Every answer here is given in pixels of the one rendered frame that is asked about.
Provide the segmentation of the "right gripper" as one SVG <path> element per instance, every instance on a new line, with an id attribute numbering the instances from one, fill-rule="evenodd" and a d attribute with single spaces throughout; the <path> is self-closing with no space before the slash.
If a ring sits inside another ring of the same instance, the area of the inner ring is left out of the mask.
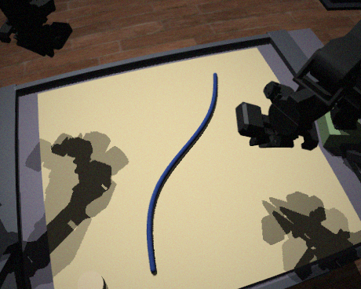
<path id="1" fill-rule="evenodd" d="M 304 138 L 302 149 L 311 151 L 316 148 L 319 138 L 315 123 L 309 123 L 298 133 L 282 135 L 276 132 L 269 122 L 268 115 L 261 114 L 261 107 L 242 102 L 235 108 L 238 132 L 241 136 L 251 137 L 250 146 L 259 148 L 293 148 L 298 135 Z M 311 129 L 313 127 L 313 129 Z M 269 140 L 270 138 L 270 140 Z"/>

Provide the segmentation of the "cream work mat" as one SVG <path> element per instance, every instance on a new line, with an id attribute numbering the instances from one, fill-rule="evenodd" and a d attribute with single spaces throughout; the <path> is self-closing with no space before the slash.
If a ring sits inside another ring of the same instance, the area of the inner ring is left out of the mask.
<path id="1" fill-rule="evenodd" d="M 155 186 L 205 119 L 202 132 Z M 361 221 L 319 146 L 258 148 L 242 102 L 279 82 L 257 48 L 38 93 L 54 289 L 99 273 L 105 289 L 239 289 L 361 243 Z"/>

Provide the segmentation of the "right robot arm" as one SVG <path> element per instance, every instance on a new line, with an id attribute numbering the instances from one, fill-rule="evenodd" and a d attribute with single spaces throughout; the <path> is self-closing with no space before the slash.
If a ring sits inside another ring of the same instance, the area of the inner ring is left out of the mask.
<path id="1" fill-rule="evenodd" d="M 312 54 L 293 77 L 299 85 L 295 92 L 278 82 L 265 86 L 264 95 L 272 102 L 268 119 L 273 129 L 291 135 L 330 112 L 336 130 L 357 130 L 361 119 L 360 65 L 361 20 L 347 35 L 331 39 Z M 319 82 L 311 80 L 309 72 Z"/>

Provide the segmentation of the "blue rope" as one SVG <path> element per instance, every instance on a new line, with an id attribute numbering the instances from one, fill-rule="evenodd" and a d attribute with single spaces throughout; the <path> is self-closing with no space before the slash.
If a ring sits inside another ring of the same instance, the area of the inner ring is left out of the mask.
<path id="1" fill-rule="evenodd" d="M 177 153 L 177 155 L 173 158 L 173 160 L 170 162 L 168 167 L 164 170 L 162 173 L 162 176 L 159 178 L 155 189 L 152 193 L 151 200 L 148 207 L 148 216 L 147 216 L 147 244 L 148 244 L 148 258 L 149 258 L 149 265 L 150 270 L 152 273 L 156 271 L 155 267 L 155 257 L 154 257 L 154 251 L 153 251 L 153 243 L 152 243 L 152 216 L 153 216 L 153 210 L 155 206 L 155 201 L 157 198 L 157 195 L 159 193 L 159 189 L 162 186 L 162 183 L 166 179 L 166 176 L 168 173 L 172 170 L 173 166 L 177 163 L 179 158 L 187 151 L 187 149 L 191 146 L 191 144 L 194 142 L 194 140 L 199 136 L 199 134 L 202 132 L 203 128 L 207 124 L 208 120 L 210 119 L 210 116 L 213 112 L 213 108 L 216 102 L 217 98 L 217 73 L 213 73 L 213 95 L 212 100 L 210 103 L 209 110 L 206 114 L 205 119 L 202 121 L 199 128 L 195 131 L 195 133 L 192 135 L 192 137 L 189 139 L 189 141 L 184 145 L 184 147 Z"/>

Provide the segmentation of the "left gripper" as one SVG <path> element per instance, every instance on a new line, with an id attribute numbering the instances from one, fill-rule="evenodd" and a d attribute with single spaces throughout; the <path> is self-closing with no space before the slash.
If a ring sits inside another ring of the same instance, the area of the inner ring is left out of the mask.
<path id="1" fill-rule="evenodd" d="M 53 22 L 52 25 L 42 26 L 44 23 L 35 13 L 36 9 L 35 4 L 30 4 L 22 16 L 12 20 L 7 18 L 7 22 L 5 21 L 0 28 L 0 40 L 10 43 L 9 36 L 13 33 L 18 46 L 44 57 L 53 57 L 53 49 L 62 49 L 73 31 L 69 23 Z"/>

